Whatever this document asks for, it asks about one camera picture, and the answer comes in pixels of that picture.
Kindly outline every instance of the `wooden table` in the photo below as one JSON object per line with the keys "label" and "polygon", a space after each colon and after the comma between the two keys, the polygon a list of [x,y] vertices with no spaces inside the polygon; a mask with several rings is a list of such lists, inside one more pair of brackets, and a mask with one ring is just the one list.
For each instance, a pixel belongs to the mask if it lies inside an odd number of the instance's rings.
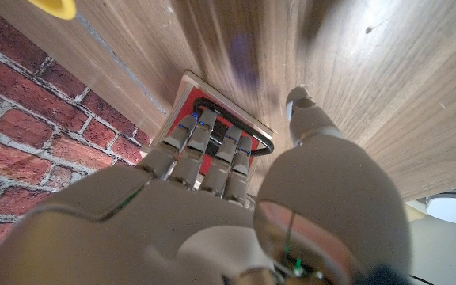
{"label": "wooden table", "polygon": [[305,86],[405,200],[456,188],[456,1],[26,0],[0,14],[149,135],[189,69],[275,132],[249,192],[291,147],[284,101]]}

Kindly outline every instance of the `white robotic hand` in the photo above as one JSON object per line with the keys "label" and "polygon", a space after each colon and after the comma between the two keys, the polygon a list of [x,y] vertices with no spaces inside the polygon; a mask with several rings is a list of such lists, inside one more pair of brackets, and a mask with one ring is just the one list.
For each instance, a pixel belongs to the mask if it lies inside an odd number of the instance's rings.
{"label": "white robotic hand", "polygon": [[0,244],[0,284],[344,285],[381,266],[406,273],[391,180],[304,89],[288,99],[297,147],[269,169],[254,212],[241,207],[251,139],[235,127],[193,188],[216,118],[206,109],[136,167],[103,169],[28,213]]}

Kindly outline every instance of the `yellow object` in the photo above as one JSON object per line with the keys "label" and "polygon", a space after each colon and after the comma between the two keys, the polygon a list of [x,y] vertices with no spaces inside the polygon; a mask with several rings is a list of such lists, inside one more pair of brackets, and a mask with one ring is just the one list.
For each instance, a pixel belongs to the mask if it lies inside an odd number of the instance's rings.
{"label": "yellow object", "polygon": [[49,13],[52,16],[64,20],[71,20],[77,13],[74,0],[29,0],[38,8]]}
{"label": "yellow object", "polygon": [[408,204],[404,204],[404,210],[405,210],[405,215],[408,218],[408,222],[416,221],[419,219],[423,219],[427,217],[426,214],[424,214],[421,211],[418,211],[414,207],[409,206]]}

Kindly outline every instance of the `wood grain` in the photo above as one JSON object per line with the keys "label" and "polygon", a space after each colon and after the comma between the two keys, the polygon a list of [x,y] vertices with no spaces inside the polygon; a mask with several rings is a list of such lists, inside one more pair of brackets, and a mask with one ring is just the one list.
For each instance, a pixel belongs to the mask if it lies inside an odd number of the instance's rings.
{"label": "wood grain", "polygon": [[[160,102],[173,102],[189,69],[274,130],[275,153],[258,161],[252,194],[291,147],[284,102],[299,85],[405,200],[456,187],[456,1],[76,3]],[[152,111],[125,108],[127,116]]]}
{"label": "wood grain", "polygon": [[0,15],[148,135],[158,133],[165,114],[79,21],[57,19],[26,0],[1,0]]}

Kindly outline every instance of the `black cable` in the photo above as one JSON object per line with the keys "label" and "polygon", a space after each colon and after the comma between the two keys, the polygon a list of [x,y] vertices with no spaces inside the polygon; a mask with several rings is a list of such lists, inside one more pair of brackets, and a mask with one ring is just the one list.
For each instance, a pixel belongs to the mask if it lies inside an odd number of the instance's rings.
{"label": "black cable", "polygon": [[255,138],[258,142],[263,144],[265,148],[260,148],[257,150],[251,150],[251,156],[261,156],[266,154],[271,154],[274,151],[274,144],[270,139],[262,135],[260,132],[256,131],[252,127],[250,127],[247,123],[242,122],[238,119],[234,114],[226,111],[223,107],[219,106],[218,104],[212,102],[211,100],[200,97],[196,98],[193,101],[193,112],[200,113],[201,108],[208,108],[212,112],[220,115],[222,118],[226,119],[230,123],[232,123],[235,127],[243,130],[246,134],[251,135]]}
{"label": "black cable", "polygon": [[427,280],[421,279],[420,277],[416,277],[416,276],[411,275],[411,274],[409,274],[409,276],[411,276],[411,278],[414,278],[414,279],[416,279],[416,280],[418,280],[418,281],[421,281],[421,282],[423,282],[423,283],[425,283],[425,284],[434,285],[433,283],[430,283],[430,282],[428,282]]}

